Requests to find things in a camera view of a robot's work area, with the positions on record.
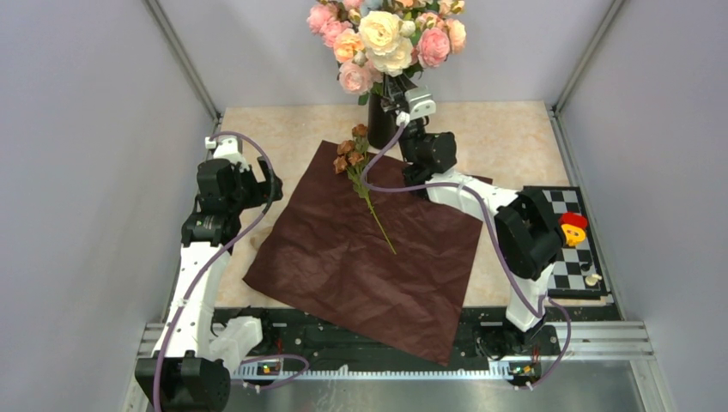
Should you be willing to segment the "black cylindrical vase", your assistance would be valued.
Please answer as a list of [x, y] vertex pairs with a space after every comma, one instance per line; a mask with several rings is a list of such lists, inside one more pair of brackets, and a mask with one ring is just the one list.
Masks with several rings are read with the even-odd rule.
[[367, 140], [369, 146], [384, 148], [396, 134], [397, 108], [378, 94], [372, 94], [368, 102]]

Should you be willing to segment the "beige satin ribbon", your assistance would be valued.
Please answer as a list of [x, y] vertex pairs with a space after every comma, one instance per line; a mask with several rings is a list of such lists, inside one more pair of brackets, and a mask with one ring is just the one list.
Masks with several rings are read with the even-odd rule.
[[268, 239], [272, 232], [272, 226], [263, 227], [253, 233], [250, 237], [251, 248], [258, 251], [261, 245]]

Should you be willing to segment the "brown small rose stem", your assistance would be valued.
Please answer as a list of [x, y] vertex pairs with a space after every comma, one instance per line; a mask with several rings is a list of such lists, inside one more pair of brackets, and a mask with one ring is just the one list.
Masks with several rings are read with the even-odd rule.
[[372, 159], [368, 153], [369, 142], [367, 139], [368, 128], [364, 124], [355, 125], [351, 130], [351, 138], [340, 142], [337, 145], [337, 156], [333, 161], [335, 174], [345, 173], [350, 180], [353, 190], [357, 196], [366, 202], [367, 208], [376, 222], [386, 244], [393, 254], [397, 251], [387, 235], [373, 205], [370, 190], [362, 183], [365, 167]]

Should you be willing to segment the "red paper bouquet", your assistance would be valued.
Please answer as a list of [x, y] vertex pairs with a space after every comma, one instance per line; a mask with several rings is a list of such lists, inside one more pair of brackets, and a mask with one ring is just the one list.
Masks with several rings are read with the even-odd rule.
[[482, 222], [396, 193], [403, 163], [385, 157], [361, 199], [321, 142], [244, 280], [283, 304], [446, 366]]

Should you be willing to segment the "white rose stem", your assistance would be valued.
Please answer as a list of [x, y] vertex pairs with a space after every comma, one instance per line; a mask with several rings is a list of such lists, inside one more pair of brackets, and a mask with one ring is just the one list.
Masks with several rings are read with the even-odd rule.
[[369, 11], [360, 21], [358, 34], [363, 49], [355, 54], [355, 64], [363, 67], [372, 62], [383, 75], [402, 75], [413, 64], [410, 36], [414, 28], [413, 21], [403, 21], [393, 13]]

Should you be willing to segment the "colourful artificial flower bunch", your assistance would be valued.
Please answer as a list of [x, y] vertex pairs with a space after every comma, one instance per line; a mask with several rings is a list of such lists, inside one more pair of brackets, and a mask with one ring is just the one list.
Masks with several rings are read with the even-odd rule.
[[342, 89], [358, 96], [361, 105], [372, 94], [384, 94], [386, 76], [372, 62], [363, 67], [354, 62], [355, 54], [363, 49], [358, 34], [360, 21], [369, 11], [387, 11], [415, 23], [409, 37], [414, 46], [413, 64], [402, 74], [409, 78], [441, 66], [466, 47], [465, 25], [458, 19], [464, 13], [463, 1], [317, 1], [306, 23], [311, 33], [331, 49]]

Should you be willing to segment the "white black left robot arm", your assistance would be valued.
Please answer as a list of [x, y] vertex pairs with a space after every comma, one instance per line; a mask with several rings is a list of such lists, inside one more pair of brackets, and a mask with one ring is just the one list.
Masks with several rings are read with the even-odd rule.
[[215, 299], [234, 245], [253, 228], [240, 215], [260, 208], [267, 214], [282, 198], [282, 181], [270, 159], [258, 157], [264, 174], [213, 159], [197, 167], [194, 206], [181, 228], [180, 265], [161, 336], [151, 353], [137, 360], [134, 376], [156, 411], [222, 411], [233, 373], [251, 350], [266, 354], [275, 332], [252, 317], [235, 319], [212, 332]]

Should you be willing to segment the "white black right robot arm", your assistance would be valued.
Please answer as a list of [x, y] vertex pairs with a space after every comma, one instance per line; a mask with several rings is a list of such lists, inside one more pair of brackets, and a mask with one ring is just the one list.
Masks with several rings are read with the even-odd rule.
[[527, 353], [537, 344], [536, 326], [545, 315], [549, 279], [566, 244], [549, 200], [537, 188], [500, 188], [459, 172], [455, 135], [427, 130], [436, 103], [426, 88], [407, 76], [384, 76], [380, 105], [397, 127], [385, 148], [399, 146], [407, 164], [403, 190], [486, 225], [511, 286], [503, 341], [515, 354]]

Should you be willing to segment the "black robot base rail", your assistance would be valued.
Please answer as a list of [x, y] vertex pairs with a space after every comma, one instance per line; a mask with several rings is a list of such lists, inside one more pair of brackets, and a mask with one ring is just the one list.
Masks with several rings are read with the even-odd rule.
[[541, 324], [526, 338], [503, 326], [502, 307], [466, 307], [460, 315], [447, 366], [406, 353], [311, 314], [282, 308], [223, 308], [213, 315], [215, 332], [242, 316], [260, 318], [263, 341], [253, 355], [297, 354], [313, 372], [348, 367], [353, 372], [484, 371], [496, 361], [539, 362], [561, 352], [552, 325]]

